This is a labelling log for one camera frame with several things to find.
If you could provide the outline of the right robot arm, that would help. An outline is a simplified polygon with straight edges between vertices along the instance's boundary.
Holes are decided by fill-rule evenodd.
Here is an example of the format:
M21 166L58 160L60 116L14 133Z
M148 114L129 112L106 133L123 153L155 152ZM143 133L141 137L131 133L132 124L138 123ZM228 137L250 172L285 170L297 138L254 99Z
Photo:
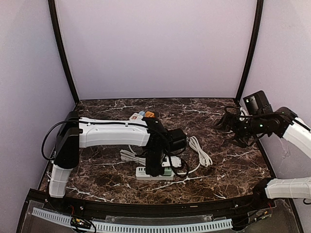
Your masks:
M251 147L263 136L276 135L296 147L307 157L311 156L311 128L292 110L281 107L276 111L256 110L245 115L240 108L226 106L224 114L213 126L217 130L233 132L231 142L240 147ZM257 199L311 198L311 179L264 178L254 188Z

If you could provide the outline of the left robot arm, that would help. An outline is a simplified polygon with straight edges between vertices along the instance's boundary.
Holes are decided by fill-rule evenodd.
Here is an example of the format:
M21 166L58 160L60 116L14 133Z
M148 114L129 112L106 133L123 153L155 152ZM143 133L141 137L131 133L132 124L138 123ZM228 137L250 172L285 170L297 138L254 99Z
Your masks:
M152 176L163 174L164 152L170 149L170 134L154 117L134 113L128 120L98 120L79 117L72 111L59 127L52 161L48 194L63 198L71 171L79 164L79 150L92 146L131 145L146 150L146 166Z

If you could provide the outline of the green plug adapter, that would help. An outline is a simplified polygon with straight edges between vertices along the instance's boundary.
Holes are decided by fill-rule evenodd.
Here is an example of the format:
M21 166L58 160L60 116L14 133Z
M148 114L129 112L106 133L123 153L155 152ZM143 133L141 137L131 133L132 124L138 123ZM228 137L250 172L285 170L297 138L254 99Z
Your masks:
M174 176L174 172L171 169L171 167L167 166L167 167L163 167L163 168L164 168L164 173L162 174L162 176L164 176L164 177Z

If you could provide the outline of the white cube socket adapter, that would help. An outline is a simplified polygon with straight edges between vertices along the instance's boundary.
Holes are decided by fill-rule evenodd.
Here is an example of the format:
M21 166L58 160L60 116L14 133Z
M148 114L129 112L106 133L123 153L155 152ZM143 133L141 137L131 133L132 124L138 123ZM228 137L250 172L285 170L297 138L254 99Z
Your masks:
M142 120L143 118L144 118L143 115L140 115L140 114L138 114L138 113L133 113L133 114L130 116L129 120L130 120L130 121L135 121L135 120Z

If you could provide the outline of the orange power strip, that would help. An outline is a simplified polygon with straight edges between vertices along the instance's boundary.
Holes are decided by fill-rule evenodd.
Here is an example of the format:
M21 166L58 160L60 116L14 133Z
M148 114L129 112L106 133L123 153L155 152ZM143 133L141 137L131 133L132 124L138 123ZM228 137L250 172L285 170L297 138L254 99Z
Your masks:
M150 112L150 111L147 111L145 112L145 117L148 117L148 118L154 118L155 117L155 113L153 112Z

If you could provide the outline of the white power strip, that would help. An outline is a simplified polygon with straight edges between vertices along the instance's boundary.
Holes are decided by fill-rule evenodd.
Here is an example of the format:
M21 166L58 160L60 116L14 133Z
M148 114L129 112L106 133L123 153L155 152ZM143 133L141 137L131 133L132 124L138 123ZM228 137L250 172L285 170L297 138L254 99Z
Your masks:
M156 169L151 170L145 166L136 168L136 179L141 181L170 181L174 178L174 172L170 167L168 157Z

